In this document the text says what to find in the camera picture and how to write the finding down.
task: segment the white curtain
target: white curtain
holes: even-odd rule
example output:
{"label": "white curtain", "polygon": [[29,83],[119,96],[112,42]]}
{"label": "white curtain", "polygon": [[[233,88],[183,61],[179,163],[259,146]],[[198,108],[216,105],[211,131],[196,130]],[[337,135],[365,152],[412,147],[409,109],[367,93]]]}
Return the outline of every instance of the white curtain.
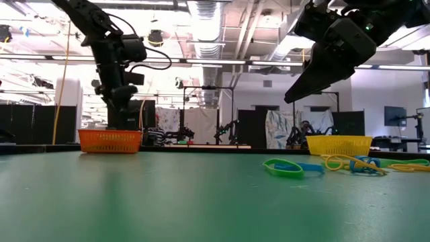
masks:
{"label": "white curtain", "polygon": [[194,133],[195,144],[215,144],[216,109],[192,108],[185,110],[184,125]]}

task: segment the black panel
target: black panel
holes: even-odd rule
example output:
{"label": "black panel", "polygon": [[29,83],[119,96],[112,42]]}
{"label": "black panel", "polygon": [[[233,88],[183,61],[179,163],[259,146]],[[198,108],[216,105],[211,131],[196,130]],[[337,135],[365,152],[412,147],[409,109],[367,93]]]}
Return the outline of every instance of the black panel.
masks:
{"label": "black panel", "polygon": [[266,149],[267,110],[239,110],[238,141],[251,145],[253,149]]}
{"label": "black panel", "polygon": [[0,129],[11,132],[12,105],[0,105]]}
{"label": "black panel", "polygon": [[73,143],[76,132],[76,106],[61,106],[56,127],[56,145]]}
{"label": "black panel", "polygon": [[[36,106],[34,109],[33,140],[37,145],[51,145],[54,132],[55,106]],[[75,140],[76,107],[61,106],[56,130],[56,144]]]}
{"label": "black panel", "polygon": [[332,115],[340,135],[366,135],[364,111],[333,112]]}
{"label": "black panel", "polygon": [[55,106],[34,107],[33,142],[36,145],[51,145],[54,132]]}
{"label": "black panel", "polygon": [[33,105],[11,105],[11,133],[15,135],[17,145],[33,143]]}

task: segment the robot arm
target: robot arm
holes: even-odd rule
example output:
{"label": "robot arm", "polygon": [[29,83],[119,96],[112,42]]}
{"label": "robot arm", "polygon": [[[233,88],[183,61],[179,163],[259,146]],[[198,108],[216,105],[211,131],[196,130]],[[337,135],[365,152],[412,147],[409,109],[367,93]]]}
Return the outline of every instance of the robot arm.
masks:
{"label": "robot arm", "polygon": [[61,8],[85,35],[82,46],[90,46],[94,55],[101,85],[96,87],[96,94],[102,95],[107,107],[116,114],[117,129],[127,130],[128,102],[137,87],[143,85],[144,77],[127,73],[125,68],[131,62],[146,59],[143,38],[136,33],[124,35],[110,15],[87,0],[52,0]]}
{"label": "robot arm", "polygon": [[354,74],[354,67],[376,53],[401,26],[408,28],[430,23],[426,0],[344,0],[347,6],[338,14],[327,8],[327,0],[305,5],[294,32],[314,40],[310,60],[303,74],[285,94],[294,102],[330,87]]}

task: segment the computer screen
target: computer screen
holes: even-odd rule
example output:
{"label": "computer screen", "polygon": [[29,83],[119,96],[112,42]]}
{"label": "computer screen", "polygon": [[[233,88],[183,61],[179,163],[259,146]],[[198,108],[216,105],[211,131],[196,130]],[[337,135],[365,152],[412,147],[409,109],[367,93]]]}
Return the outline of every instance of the computer screen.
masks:
{"label": "computer screen", "polygon": [[384,125],[406,127],[406,108],[402,107],[384,107]]}

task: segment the orange basket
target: orange basket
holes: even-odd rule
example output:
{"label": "orange basket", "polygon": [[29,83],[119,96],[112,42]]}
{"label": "orange basket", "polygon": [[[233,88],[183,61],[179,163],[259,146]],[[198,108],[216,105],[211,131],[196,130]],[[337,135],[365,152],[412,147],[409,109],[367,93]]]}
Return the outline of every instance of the orange basket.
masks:
{"label": "orange basket", "polygon": [[137,153],[142,132],[123,130],[79,130],[81,150],[86,153]]}

